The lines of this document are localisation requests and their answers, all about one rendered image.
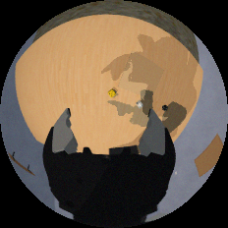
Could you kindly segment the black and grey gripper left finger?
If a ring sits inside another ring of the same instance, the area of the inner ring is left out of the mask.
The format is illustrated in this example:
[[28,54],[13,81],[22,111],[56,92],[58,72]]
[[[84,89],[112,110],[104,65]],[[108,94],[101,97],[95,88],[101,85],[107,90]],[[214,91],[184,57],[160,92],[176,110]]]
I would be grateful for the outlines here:
[[65,155],[78,151],[77,140],[70,129],[72,126],[70,117],[70,108],[66,108],[54,126],[51,127],[43,147],[43,165],[50,188],[53,188],[52,176],[56,163]]

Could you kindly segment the tan square mat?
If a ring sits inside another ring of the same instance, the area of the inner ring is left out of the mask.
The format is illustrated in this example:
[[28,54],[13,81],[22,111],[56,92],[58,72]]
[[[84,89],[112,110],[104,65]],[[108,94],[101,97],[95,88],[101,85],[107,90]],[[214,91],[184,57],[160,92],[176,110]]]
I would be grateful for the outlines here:
[[149,59],[132,51],[118,87],[151,99],[163,71]]

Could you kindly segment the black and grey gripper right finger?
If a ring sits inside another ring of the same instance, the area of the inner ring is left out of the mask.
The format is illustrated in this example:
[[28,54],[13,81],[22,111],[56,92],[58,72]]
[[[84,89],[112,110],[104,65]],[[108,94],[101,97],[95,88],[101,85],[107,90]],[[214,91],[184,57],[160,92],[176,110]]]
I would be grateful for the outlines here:
[[152,159],[160,167],[163,175],[163,190],[168,190],[169,181],[173,173],[176,152],[169,131],[153,109],[149,109],[147,116],[148,129],[144,131],[139,144],[142,155]]

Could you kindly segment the yellow die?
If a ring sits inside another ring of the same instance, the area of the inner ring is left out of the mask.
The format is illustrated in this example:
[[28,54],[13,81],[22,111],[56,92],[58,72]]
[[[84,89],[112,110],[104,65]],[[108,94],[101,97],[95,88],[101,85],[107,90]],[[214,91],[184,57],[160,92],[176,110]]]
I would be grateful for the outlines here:
[[116,92],[115,92],[114,89],[112,88],[112,89],[110,89],[110,90],[108,91],[108,94],[110,95],[110,97],[113,97],[114,95],[116,95]]

